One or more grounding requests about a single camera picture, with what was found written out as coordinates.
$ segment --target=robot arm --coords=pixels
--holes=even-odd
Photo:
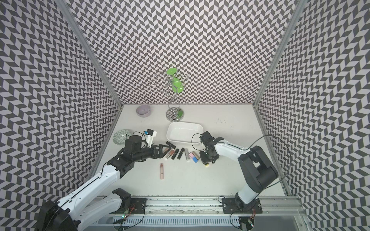
[[[157,132],[148,129],[145,131],[145,140],[140,136],[130,136],[125,141],[125,147],[105,163],[102,170],[94,177],[59,201],[48,201],[43,204],[37,218],[36,231],[81,231],[111,212],[128,208],[131,195],[121,188],[114,190],[103,200],[87,205],[109,185],[131,170],[135,162],[164,156],[162,149],[169,146],[152,145],[156,134]]]
[[[203,164],[215,163],[219,156],[227,156],[239,162],[246,184],[235,195],[235,203],[239,211],[249,211],[253,200],[278,176],[278,172],[266,153],[259,146],[250,149],[232,144],[222,137],[213,138],[209,132],[200,136],[201,142],[206,147],[200,152]]]

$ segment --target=wire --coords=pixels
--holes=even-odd
[[[144,215],[142,216],[142,219],[139,222],[137,222],[136,224],[134,224],[133,226],[125,228],[124,230],[128,230],[129,228],[132,228],[132,227],[134,227],[134,226],[136,226],[136,225],[138,225],[142,222],[142,220],[144,219],[144,216],[145,216],[145,206],[144,205],[141,205],[141,206],[144,208]]]
[[[220,197],[223,197],[223,198],[226,198],[226,197],[224,197],[224,196],[217,197],[218,202],[220,202],[222,204],[222,202],[220,201]]]
[[[193,137],[194,137],[196,134],[202,135],[202,134],[200,134],[200,133],[195,133],[195,134],[191,137],[191,146],[193,146],[193,148],[194,148],[195,150],[197,150],[197,151],[203,151],[203,150],[204,150],[204,149],[206,149],[206,148],[204,148],[204,149],[202,149],[202,150],[199,150],[199,149],[196,149],[196,148],[194,147],[194,145],[193,145]]]
[[[47,223],[47,225],[45,226],[45,229],[44,229],[44,230],[46,230],[46,229],[47,229],[47,227],[50,225],[50,222],[53,220],[53,217],[55,216],[55,214],[57,214],[57,212],[59,211],[59,209],[61,209],[61,207],[63,207],[63,205],[65,205],[68,201],[69,201],[69,200],[67,200],[66,202],[64,202],[64,203],[62,204],[62,206],[60,206],[60,207],[55,211],[55,213],[51,216],[51,218],[50,218],[49,222],[48,222],[48,223]]]
[[[130,216],[130,214],[132,213],[132,211],[135,209],[135,204],[133,204],[133,208],[128,208],[128,209],[131,209],[131,211],[130,211],[130,213],[126,217]]]
[[[141,132],[137,132],[137,133],[141,134],[141,139],[142,139],[143,136],[145,137],[145,135],[143,133],[141,133]]]
[[[103,167],[101,168],[101,173],[100,173],[100,175],[102,175],[103,174],[103,169],[104,169],[104,165],[106,165],[108,162],[106,162],[106,163],[104,163],[103,164]]]
[[[230,214],[230,217],[229,217],[229,220],[230,220],[230,224],[232,225],[232,226],[234,226],[234,228],[237,228],[237,229],[241,229],[241,228],[238,228],[238,227],[236,227],[232,222],[231,222],[231,215],[233,215],[234,213],[236,213],[236,212],[239,212],[239,211],[234,211],[234,212],[232,212],[231,214]]]
[[[94,181],[96,181],[97,179],[99,179],[99,177],[95,178],[92,182],[88,183],[85,187],[83,187],[80,191],[78,191],[76,194],[74,194],[71,199],[75,196],[77,196],[78,193],[80,193],[81,191],[83,191],[86,187],[88,187],[89,185],[91,185]]]
[[[253,208],[252,209],[252,216],[249,217],[249,220],[251,221],[252,219],[254,219],[254,217],[256,216],[256,210]]]
[[[276,182],[276,183],[274,183],[273,185],[270,185],[270,186],[268,186],[268,187],[266,187],[265,189],[267,189],[267,188],[269,188],[269,187],[272,187],[272,186],[274,186],[274,185],[276,185],[277,183],[280,183],[280,182],[282,182],[282,180],[284,179],[284,178],[286,178],[287,176],[288,176],[288,174],[289,174],[289,170],[290,170],[290,168],[292,167],[292,154],[291,154],[291,151],[289,150],[289,146],[280,138],[280,137],[277,137],[277,136],[273,136],[273,135],[264,135],[264,136],[261,136],[260,138],[258,138],[256,141],[254,141],[250,146],[249,146],[249,148],[247,148],[247,149],[242,149],[242,148],[240,148],[240,147],[237,147],[237,146],[234,146],[234,145],[232,145],[232,144],[229,144],[229,143],[224,143],[224,144],[226,144],[226,145],[231,145],[231,146],[233,146],[233,147],[236,147],[236,148],[239,148],[240,150],[243,150],[243,151],[246,151],[246,150],[248,150],[248,149],[250,149],[257,141],[259,141],[260,139],[262,139],[263,137],[266,137],[266,136],[271,136],[271,137],[273,137],[273,138],[276,138],[276,139],[278,139],[278,140],[280,140],[285,146],[286,146],[286,150],[288,151],[288,153],[290,153],[290,162],[289,162],[289,168],[288,168],[288,170],[286,171],[286,174],[285,174],[285,176],[283,176],[278,182]]]
[[[278,139],[278,140],[280,140],[285,146],[286,146],[286,150],[288,151],[288,153],[290,154],[290,157],[289,157],[289,159],[290,159],[290,162],[289,162],[289,168],[288,168],[288,170],[286,171],[286,174],[285,174],[285,176],[283,176],[278,182],[276,182],[276,183],[274,183],[273,185],[270,185],[270,186],[268,186],[268,187],[266,187],[265,189],[267,189],[267,188],[269,188],[269,187],[272,187],[272,186],[274,186],[274,185],[276,185],[277,183],[279,183],[279,182],[282,182],[282,180],[283,179],[285,179],[288,175],[289,175],[289,170],[290,170],[290,168],[292,167],[292,157],[293,157],[293,155],[291,154],[291,151],[289,150],[289,146],[280,138],[280,137],[277,137],[277,136],[273,136],[273,135],[264,135],[264,136],[262,136],[262,137],[260,137],[259,139],[257,139],[256,141],[254,141],[253,143],[252,143],[252,145],[248,148],[248,149],[250,149],[252,146],[253,146],[253,144],[255,144],[257,141],[259,141],[260,139],[262,139],[263,137],[265,137],[265,136],[271,136],[271,137],[273,137],[273,138],[276,138],[276,139]]]
[[[141,132],[137,132],[137,133],[140,133],[141,134],[141,139],[143,139],[143,136],[144,136],[144,141],[145,141],[145,135],[144,135],[144,133],[141,133]],[[145,148],[145,147],[147,147],[148,146],[148,143],[145,141],[145,143],[144,143],[144,147],[142,147],[142,148]]]

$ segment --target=black cable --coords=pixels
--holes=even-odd
[[[219,200],[219,199],[220,199],[220,197],[223,197],[223,198],[226,198],[226,197],[224,197],[224,196],[219,196],[219,197],[217,197],[218,202],[220,202],[220,203],[222,204],[222,202]]]
[[[104,163],[103,164],[103,167],[101,168],[101,173],[100,173],[100,175],[102,175],[103,174],[103,169],[104,169],[104,165],[106,165],[108,162],[106,162],[106,163]]]
[[[142,139],[142,137],[143,137],[143,136],[144,136],[144,139],[145,139],[145,135],[144,135],[144,133],[141,133],[141,132],[137,132],[137,133],[140,133],[140,134],[141,134],[141,139]]]
[[[57,212],[59,211],[59,209],[60,209],[61,207],[63,207],[63,205],[65,205],[68,201],[69,201],[69,200],[67,200],[66,202],[64,202],[64,203],[62,204],[62,206],[60,206],[60,207],[55,211],[55,213],[51,216],[51,219],[49,220],[49,223],[47,223],[47,225],[45,226],[45,229],[44,229],[43,231],[45,231],[45,230],[47,229],[47,227],[50,225],[50,222],[53,220],[53,217],[55,216],[55,214],[57,214]]]
[[[248,149],[250,149],[257,141],[259,141],[260,139],[262,139],[263,137],[265,137],[265,136],[271,136],[271,137],[274,137],[274,138],[276,138],[276,139],[279,139],[285,146],[286,146],[286,150],[288,151],[288,153],[290,154],[290,162],[289,162],[289,168],[288,168],[288,170],[286,171],[286,174],[285,174],[285,176],[283,176],[278,182],[276,182],[276,183],[274,183],[273,185],[270,185],[270,186],[268,186],[268,187],[266,187],[265,189],[267,189],[267,188],[269,188],[269,187],[272,187],[272,186],[274,186],[274,185],[276,185],[277,183],[279,183],[279,182],[282,182],[282,180],[285,178],[285,177],[287,177],[288,176],[288,174],[289,174],[289,170],[290,170],[290,168],[291,168],[291,166],[292,166],[292,154],[290,153],[290,151],[289,151],[289,147],[288,147],[288,145],[280,138],[280,137],[277,137],[277,136],[273,136],[273,135],[264,135],[264,136],[261,136],[260,138],[258,138],[256,141],[254,141],[250,146],[249,146],[249,148],[247,148],[247,149],[242,149],[242,148],[240,148],[240,147],[237,147],[237,146],[235,146],[235,145],[232,145],[232,144],[229,144],[229,143],[224,143],[224,144],[226,144],[226,145],[230,145],[230,146],[233,146],[233,147],[236,147],[236,148],[238,148],[238,149],[240,149],[240,150],[243,150],[243,151],[246,151],[246,150],[248,150]]]
[[[238,227],[236,227],[232,222],[231,222],[231,215],[233,215],[234,213],[236,213],[236,212],[239,212],[239,211],[234,211],[234,212],[232,212],[231,214],[230,214],[230,217],[229,217],[229,220],[230,220],[230,224],[232,225],[232,226],[234,226],[234,228],[237,228],[237,229],[241,229],[241,228],[238,228]]]
[[[273,138],[276,138],[276,139],[278,139],[278,140],[280,140],[285,146],[286,146],[286,150],[288,151],[288,153],[290,154],[290,162],[289,162],[289,168],[288,168],[288,170],[286,171],[286,174],[285,174],[285,176],[283,176],[278,182],[276,182],[276,183],[274,183],[274,184],[272,184],[272,185],[270,185],[270,186],[268,186],[268,187],[266,187],[265,189],[267,189],[267,188],[269,188],[269,187],[272,187],[272,186],[274,186],[274,185],[276,185],[277,183],[279,183],[279,182],[282,182],[282,180],[284,179],[284,178],[286,178],[288,175],[289,175],[289,170],[290,170],[290,168],[292,167],[292,157],[293,157],[293,155],[291,154],[291,151],[289,150],[289,147],[288,147],[288,145],[280,138],[280,137],[277,137],[277,136],[273,136],[273,135],[264,135],[264,136],[262,136],[262,137],[260,137],[259,139],[257,139],[256,141],[254,141],[253,143],[252,143],[252,145],[248,148],[248,149],[250,149],[252,146],[253,146],[253,144],[255,144],[257,141],[259,141],[260,139],[262,139],[263,137],[265,137],[265,136],[271,136],[271,137],[273,137]]]
[[[76,194],[74,194],[71,199],[75,196],[77,196],[78,193],[80,193],[82,190],[84,190],[86,187],[88,187],[89,185],[91,185],[94,181],[96,181],[97,179],[99,179],[99,177],[95,178],[92,182],[88,183],[85,187],[83,187],[80,191],[78,191]]]
[[[141,132],[137,132],[137,133],[140,133],[140,134],[141,134],[141,139],[143,139],[143,136],[144,136],[144,141],[145,141],[145,135],[144,135],[144,133],[141,133]],[[147,143],[147,142],[145,142],[145,143],[144,143],[144,147],[141,147],[141,148],[145,148],[145,147],[147,147],[147,146],[148,146],[148,143]]]
[[[144,216],[145,216],[145,206],[144,205],[141,205],[141,206],[144,208],[144,215],[142,216],[142,219],[138,223],[136,223],[133,226],[130,226],[128,228],[125,228],[124,230],[128,230],[129,228],[132,228],[132,227],[134,227],[134,226],[136,226],[136,225],[138,225],[142,222],[142,220],[144,219]]]
[[[193,148],[194,148],[195,150],[203,151],[203,150],[204,150],[204,149],[206,149],[206,148],[204,148],[204,149],[202,149],[202,150],[199,150],[199,149],[196,149],[196,148],[194,147],[194,145],[193,145],[193,137],[194,137],[196,134],[202,135],[202,134],[200,134],[200,133],[195,133],[195,134],[191,137],[191,146],[193,146]]]

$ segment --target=chrome base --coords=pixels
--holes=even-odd
[[[184,117],[184,111],[178,107],[172,107],[168,109],[166,112],[166,118],[170,122],[180,121],[183,119],[183,117]]]

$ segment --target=metal frame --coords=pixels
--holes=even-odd
[[[292,14],[291,19],[288,22],[288,27],[286,28],[283,38],[281,39],[281,42],[279,43],[279,46],[277,47],[276,53],[274,57],[272,58],[271,64],[267,70],[266,76],[264,77],[261,87],[259,88],[256,99],[253,102],[253,105],[258,105],[259,101],[261,100],[263,94],[265,93],[265,90],[267,86],[269,85],[269,82],[271,80],[272,75],[275,72],[276,66],[278,65],[280,58],[283,54],[283,51],[285,50],[286,46],[288,45],[288,42],[290,40],[290,37],[292,36],[292,33],[303,13],[303,10],[305,8],[306,3],[308,0],[298,0],[296,8],[294,9],[294,12]]]
[[[109,129],[109,132],[108,132],[107,136],[105,137],[105,140],[103,142],[103,145],[101,146],[101,149],[99,150],[98,155],[95,158],[95,161],[94,161],[94,163],[92,165],[92,168],[91,168],[91,170],[89,172],[89,175],[87,177],[87,180],[89,180],[91,177],[93,177],[95,175],[96,171],[97,171],[97,168],[98,168],[98,166],[100,164],[101,158],[103,157],[103,154],[105,152],[105,149],[108,146],[108,142],[111,139],[111,136],[113,135],[114,128],[115,128],[115,126],[116,126],[116,124],[117,124],[117,122],[118,122],[118,120],[120,118],[120,115],[122,113],[123,107],[124,106],[120,107],[119,110],[117,111],[117,114],[116,114],[116,116],[115,116],[115,118],[113,120],[113,123],[112,123],[112,125],[111,125],[111,127]]]
[[[258,110],[254,106],[253,106],[253,110],[254,110],[254,112],[256,114],[256,117],[257,117],[259,126],[261,128],[262,134],[263,135],[268,135],[268,132],[265,129],[265,126],[263,125],[263,122],[262,122],[262,119],[261,119],[261,116],[260,116]],[[272,162],[274,163],[274,166],[276,167],[277,171],[279,172],[279,179],[281,180],[281,183],[283,184],[284,193],[285,193],[285,195],[288,195],[288,196],[289,195],[292,195],[292,193],[290,191],[290,188],[289,188],[289,185],[288,185],[288,182],[286,181],[285,178],[282,179],[282,177],[284,176],[284,173],[283,173],[283,170],[282,170],[281,165],[279,163],[279,160],[277,158],[277,154],[275,152],[275,149],[274,149],[274,147],[272,145],[270,136],[265,136],[264,139],[265,139],[265,142],[267,144],[267,149],[270,152],[270,155],[271,155],[271,158],[272,158]]]
[[[138,226],[143,227],[192,227],[192,226],[228,226],[230,220],[238,225],[239,216],[249,214],[224,214],[218,197],[145,197],[145,216]],[[258,197],[263,213],[258,216],[293,216],[299,231],[311,231],[306,212],[299,198],[295,196]],[[138,223],[143,214],[132,214],[123,224]],[[122,213],[109,214],[92,226],[111,226],[113,221],[122,218]]]
[[[69,27],[72,29],[74,35],[80,42],[82,48],[86,52],[86,55],[89,57],[92,65],[95,67],[99,77],[101,78],[105,87],[107,88],[107,91],[111,94],[113,100],[118,104],[118,106],[122,106],[120,98],[118,97],[111,82],[109,81],[107,75],[105,74],[105,71],[101,67],[98,59],[96,58],[93,50],[91,49],[91,46],[88,44],[85,36],[82,34],[80,27],[77,25],[77,22],[75,21],[74,16],[72,16],[72,13],[70,12],[66,2],[64,0],[55,0],[55,3],[58,6],[58,9],[62,12],[64,19],[67,21]]]

